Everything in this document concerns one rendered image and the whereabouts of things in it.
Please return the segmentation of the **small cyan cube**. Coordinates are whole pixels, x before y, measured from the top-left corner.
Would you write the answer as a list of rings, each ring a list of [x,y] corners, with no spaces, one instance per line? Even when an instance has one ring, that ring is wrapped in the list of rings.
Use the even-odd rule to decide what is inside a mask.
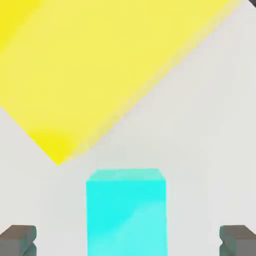
[[[157,168],[96,170],[86,181],[87,256],[168,256],[166,194]]]

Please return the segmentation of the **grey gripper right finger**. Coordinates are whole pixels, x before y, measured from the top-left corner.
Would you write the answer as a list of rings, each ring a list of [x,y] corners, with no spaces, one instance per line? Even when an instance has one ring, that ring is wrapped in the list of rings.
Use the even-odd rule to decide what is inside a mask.
[[[245,225],[223,225],[219,256],[256,256],[256,234]]]

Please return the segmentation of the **large yellow box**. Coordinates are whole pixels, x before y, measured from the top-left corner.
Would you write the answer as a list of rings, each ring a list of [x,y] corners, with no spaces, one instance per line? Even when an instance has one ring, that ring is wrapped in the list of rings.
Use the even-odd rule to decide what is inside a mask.
[[[0,107],[61,164],[242,1],[0,0]]]

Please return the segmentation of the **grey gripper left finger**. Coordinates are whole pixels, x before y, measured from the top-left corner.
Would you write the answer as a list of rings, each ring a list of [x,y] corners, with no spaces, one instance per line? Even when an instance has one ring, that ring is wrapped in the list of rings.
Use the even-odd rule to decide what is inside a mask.
[[[11,225],[0,234],[0,256],[37,256],[34,225]]]

